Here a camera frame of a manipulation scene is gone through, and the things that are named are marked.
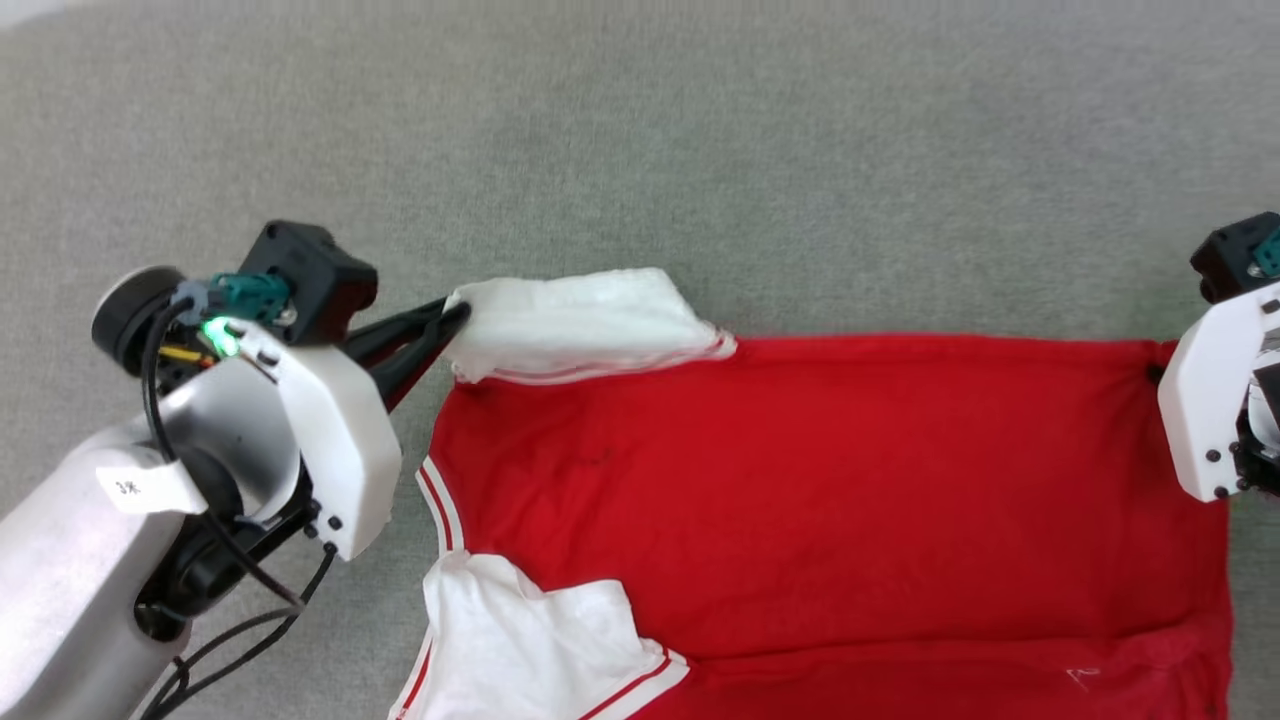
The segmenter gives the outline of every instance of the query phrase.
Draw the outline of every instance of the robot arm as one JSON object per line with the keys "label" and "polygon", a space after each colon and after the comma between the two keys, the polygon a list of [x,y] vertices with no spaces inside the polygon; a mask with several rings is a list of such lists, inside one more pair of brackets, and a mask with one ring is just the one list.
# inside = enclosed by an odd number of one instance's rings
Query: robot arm
{"label": "robot arm", "polygon": [[1160,382],[1178,480],[1208,502],[1258,487],[1280,495],[1280,215],[1228,225],[1192,256],[1213,305],[1183,336]]}
{"label": "robot arm", "polygon": [[[160,373],[180,462],[164,462],[140,416],[82,443],[0,523],[0,719],[128,717],[244,575],[201,520],[253,561],[300,530],[351,560],[389,520],[401,450],[388,413],[467,307],[434,302],[348,334],[376,273],[321,228],[283,222],[238,277],[210,286],[230,315],[212,328],[220,361],[196,341],[204,318],[170,333],[177,355],[198,357]],[[95,341],[127,372],[183,281],[145,270],[104,300]],[[173,510],[189,500],[202,518]]]}

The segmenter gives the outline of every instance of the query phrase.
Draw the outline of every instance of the black cable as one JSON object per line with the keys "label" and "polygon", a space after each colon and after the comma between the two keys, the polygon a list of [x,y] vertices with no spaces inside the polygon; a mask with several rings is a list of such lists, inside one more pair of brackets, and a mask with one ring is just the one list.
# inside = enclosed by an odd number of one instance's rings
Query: black cable
{"label": "black cable", "polygon": [[156,383],[156,372],[160,363],[160,346],[164,345],[164,336],[169,332],[169,325],[195,305],[189,297],[169,305],[151,322],[147,331],[147,342],[142,346],[142,409],[147,415],[147,427],[151,428],[151,437],[156,441],[160,457],[165,462],[178,460],[178,454],[169,442],[169,433],[164,429],[160,419],[160,388]]}
{"label": "black cable", "polygon": [[[160,418],[160,388],[156,384],[160,346],[164,345],[164,336],[169,332],[169,325],[173,324],[178,315],[191,310],[193,304],[192,299],[186,297],[161,310],[151,323],[151,329],[147,331],[147,341],[142,347],[142,407],[147,416],[147,427],[151,428],[151,436],[155,438],[156,448],[165,462],[175,462],[178,454],[173,450],[173,443],[169,442],[169,433],[165,430],[164,420]],[[236,542],[236,538],[227,532],[227,528],[223,528],[216,518],[205,512],[201,515],[201,520],[204,520],[205,528],[214,536],[214,539],[236,559],[236,562],[246,573],[252,575],[259,583],[262,583],[266,589],[279,596],[280,600],[301,611],[302,601],[298,600],[298,596],[269,575],[266,570],[262,570],[257,561],[244,552],[239,543]]]}
{"label": "black cable", "polygon": [[160,717],[164,717],[165,715],[172,712],[172,710],[168,710],[164,711],[161,715],[155,715],[157,710],[164,710],[164,706],[168,705],[166,701],[173,700],[168,697],[169,691],[172,691],[175,684],[180,684],[184,678],[189,679],[191,666],[195,665],[196,662],[200,662],[200,660],[206,657],[210,652],[218,650],[221,644],[227,643],[228,641],[239,637],[259,625],[265,625],[271,620],[280,620],[296,615],[297,612],[293,607],[279,607],[276,610],[271,610],[269,612],[264,612],[261,615],[250,618],[248,620],[244,620],[243,623],[236,625],[234,628],[227,630],[225,633],[205,643],[191,657],[183,661],[186,665],[184,670],[175,670],[173,674],[169,675],[169,679],[165,680],[164,685],[160,687],[160,692],[156,693],[155,698],[151,700],[151,703],[147,705],[147,708],[142,712],[142,720],[159,720]]}
{"label": "black cable", "polygon": [[[320,587],[320,583],[324,580],[325,574],[329,573],[329,568],[333,565],[333,559],[334,556],[337,556],[337,553],[338,551],[335,547],[333,547],[332,544],[325,546],[324,560],[320,561],[320,566],[316,568],[315,574],[311,577],[311,582],[308,582],[307,587],[302,591],[301,598],[303,605],[311,601],[311,597],[315,594],[316,589]],[[225,633],[205,643],[204,647],[196,651],[182,665],[179,665],[179,670],[174,671],[169,676],[169,679],[165,680],[165,684],[156,693],[155,698],[151,701],[151,705],[148,705],[147,710],[142,714],[141,720],[163,720],[164,717],[168,717],[169,714],[172,714],[174,710],[182,706],[182,703],[195,697],[196,693],[204,691],[209,685],[212,685],[218,680],[221,680],[227,675],[230,675],[236,670],[239,670],[246,664],[252,661],[255,657],[266,652],[271,646],[279,642],[285,633],[289,632],[289,628],[293,626],[293,623],[298,620],[300,616],[298,614],[287,615],[284,621],[280,623],[278,628],[271,630],[271,634],[262,638],[261,641],[259,641],[257,644],[244,651],[244,653],[241,655],[238,659],[227,664],[220,670],[200,680],[198,683],[191,685],[189,688],[186,687],[187,678],[189,678],[191,667],[196,662],[209,656],[210,652],[216,650],[227,641],[247,630],[251,630],[261,624],[270,623],[271,620],[278,619],[280,616],[279,615],[280,612],[285,612],[288,610],[292,609],[283,609],[273,612],[265,612],[262,615],[259,615],[257,618],[241,623],[239,625],[232,628],[230,630],[227,630]],[[174,662],[178,664],[180,661],[178,659],[174,659]],[[170,696],[169,691],[173,689],[174,683],[178,683],[178,689]]]}

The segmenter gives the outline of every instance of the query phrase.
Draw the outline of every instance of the cloth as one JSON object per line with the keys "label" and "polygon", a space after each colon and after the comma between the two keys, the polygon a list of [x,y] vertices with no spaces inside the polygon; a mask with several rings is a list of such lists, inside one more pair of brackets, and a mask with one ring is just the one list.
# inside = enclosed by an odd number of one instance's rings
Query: cloth
{"label": "cloth", "polygon": [[658,268],[553,281],[462,286],[445,307],[471,318],[444,348],[463,382],[573,382],[733,354],[733,336],[703,322]]}
{"label": "cloth", "polygon": [[442,550],[626,587],[690,676],[635,715],[1225,717],[1224,503],[1179,488],[1153,342],[744,340],[457,386]]}
{"label": "cloth", "polygon": [[618,720],[678,683],[614,580],[544,593],[507,560],[442,556],[422,580],[430,630],[393,720]]}

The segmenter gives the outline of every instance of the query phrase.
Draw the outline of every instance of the white label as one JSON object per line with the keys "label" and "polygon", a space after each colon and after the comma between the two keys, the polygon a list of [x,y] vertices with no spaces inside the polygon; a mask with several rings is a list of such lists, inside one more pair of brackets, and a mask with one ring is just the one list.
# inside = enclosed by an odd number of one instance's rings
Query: white label
{"label": "white label", "polygon": [[120,512],[187,512],[209,510],[205,496],[182,462],[157,468],[99,468],[97,482]]}

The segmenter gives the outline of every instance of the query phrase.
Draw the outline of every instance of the teal connector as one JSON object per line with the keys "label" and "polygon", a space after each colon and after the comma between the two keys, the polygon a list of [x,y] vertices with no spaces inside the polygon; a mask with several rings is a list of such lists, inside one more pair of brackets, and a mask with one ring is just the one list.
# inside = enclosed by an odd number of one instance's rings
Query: teal connector
{"label": "teal connector", "polygon": [[1280,275],[1280,228],[1253,249],[1253,260],[1268,278]]}
{"label": "teal connector", "polygon": [[270,323],[289,301],[289,286],[278,275],[219,273],[209,284],[210,305],[219,315]]}

